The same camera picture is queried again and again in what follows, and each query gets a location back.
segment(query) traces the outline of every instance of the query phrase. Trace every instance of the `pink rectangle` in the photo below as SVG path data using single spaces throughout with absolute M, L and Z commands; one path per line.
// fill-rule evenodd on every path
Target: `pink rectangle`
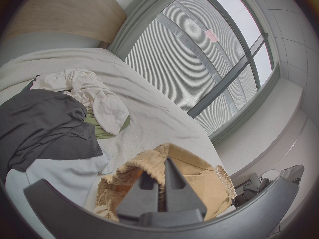
M 211 42 L 219 42 L 217 35 L 213 32 L 213 30 L 208 29 L 205 31 L 206 36 L 210 39 Z

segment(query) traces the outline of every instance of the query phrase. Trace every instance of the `white bed sheet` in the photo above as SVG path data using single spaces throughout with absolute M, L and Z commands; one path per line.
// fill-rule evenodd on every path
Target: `white bed sheet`
M 146 149 L 172 142 L 211 165 L 222 165 L 205 130 L 129 65 L 105 49 L 68 48 L 30 53 L 0 68 L 0 104 L 19 93 L 36 75 L 81 68 L 93 71 L 118 95 L 130 113 L 130 125 L 116 137 L 99 140 L 113 154 L 113 171 Z M 97 177 L 85 208 L 93 210 Z

